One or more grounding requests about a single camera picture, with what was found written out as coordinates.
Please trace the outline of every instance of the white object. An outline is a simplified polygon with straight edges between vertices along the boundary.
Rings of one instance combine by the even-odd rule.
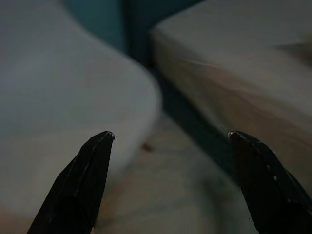
[[[160,112],[138,64],[89,35],[54,0],[0,2],[0,204],[34,217],[92,135],[113,143],[107,186],[122,178]]]
[[[277,46],[311,30],[312,2],[212,0],[152,31],[158,68],[220,131],[268,144],[312,195],[312,70]]]

